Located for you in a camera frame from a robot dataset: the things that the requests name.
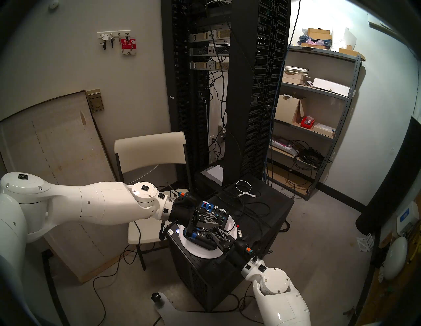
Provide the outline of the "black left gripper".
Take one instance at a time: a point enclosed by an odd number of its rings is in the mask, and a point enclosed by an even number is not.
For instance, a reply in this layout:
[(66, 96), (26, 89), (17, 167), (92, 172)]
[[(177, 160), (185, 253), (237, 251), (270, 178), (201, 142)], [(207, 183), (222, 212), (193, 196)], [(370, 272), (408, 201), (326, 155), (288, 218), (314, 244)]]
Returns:
[(174, 199), (169, 221), (184, 226), (183, 236), (186, 240), (197, 238), (194, 229), (197, 225), (226, 225), (227, 211), (217, 210), (211, 213), (199, 210), (200, 202), (193, 203), (189, 199)]

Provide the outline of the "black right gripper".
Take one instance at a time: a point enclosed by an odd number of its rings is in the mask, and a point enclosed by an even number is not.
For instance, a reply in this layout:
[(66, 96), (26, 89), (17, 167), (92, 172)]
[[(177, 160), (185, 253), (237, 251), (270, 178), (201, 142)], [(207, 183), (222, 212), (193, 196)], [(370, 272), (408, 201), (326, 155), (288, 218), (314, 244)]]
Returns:
[(243, 268), (253, 257), (253, 250), (245, 243), (235, 243), (235, 239), (231, 234), (221, 228), (214, 228), (214, 241), (217, 248), (232, 248), (228, 252), (224, 252), (216, 259), (216, 262), (223, 262), (228, 255), (228, 262), (235, 268)]

